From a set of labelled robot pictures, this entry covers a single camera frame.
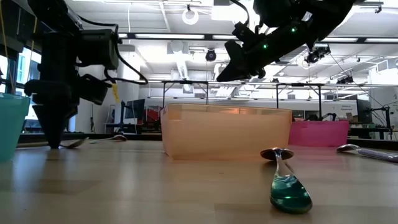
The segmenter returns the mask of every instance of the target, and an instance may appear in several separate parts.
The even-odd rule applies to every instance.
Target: pink plastic bin
[[[289,145],[338,147],[347,144],[348,121],[297,121],[290,127]]]

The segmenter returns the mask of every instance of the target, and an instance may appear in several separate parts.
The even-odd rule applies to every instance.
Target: fluorescent light
[[[200,1],[189,1],[189,0],[169,0],[169,1],[161,1],[161,0],[73,0],[80,2],[104,2],[104,3],[138,3],[138,4],[158,4],[162,2],[164,4],[191,4],[195,6],[203,5]]]
[[[148,99],[163,99],[161,96],[148,96]],[[205,100],[206,98],[200,97],[165,97],[165,100]]]
[[[213,35],[215,40],[238,40],[234,35]]]
[[[315,43],[315,47],[329,47],[329,45],[324,43]]]
[[[365,42],[393,43],[398,42],[398,38],[368,38]]]
[[[148,99],[163,99],[161,96],[148,96]],[[165,97],[165,99],[174,99],[174,97]]]
[[[119,38],[127,38],[127,34],[119,34]]]
[[[137,39],[204,39],[200,34],[136,34]]]
[[[243,99],[243,98],[209,98],[209,100],[237,100],[237,101],[239,101],[239,100],[255,100],[255,99],[252,99],[252,98],[245,98],[245,99]]]
[[[208,82],[209,84],[240,85],[241,82]]]
[[[358,38],[344,38],[344,37],[327,37],[321,42],[357,42]]]

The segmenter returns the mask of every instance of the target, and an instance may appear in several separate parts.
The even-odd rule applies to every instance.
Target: workbench
[[[274,209],[275,163],[173,161],[160,141],[76,150],[19,149],[0,164],[1,223],[396,223],[398,166],[333,149],[291,147],[313,200],[304,215]]]

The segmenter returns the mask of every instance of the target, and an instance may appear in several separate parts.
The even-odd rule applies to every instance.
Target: camera
[[[310,52],[305,59],[305,62],[308,64],[310,63],[317,63],[319,60],[325,57],[325,55],[330,54],[330,48],[329,45],[322,46],[322,47],[317,47],[315,45],[315,50],[313,52]]]
[[[217,54],[214,49],[209,49],[206,54],[206,61],[214,62],[217,58]]]

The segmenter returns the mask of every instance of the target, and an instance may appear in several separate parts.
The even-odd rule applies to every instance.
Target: security camera
[[[217,54],[214,49],[209,49],[206,54],[206,61],[214,62],[217,58]]]

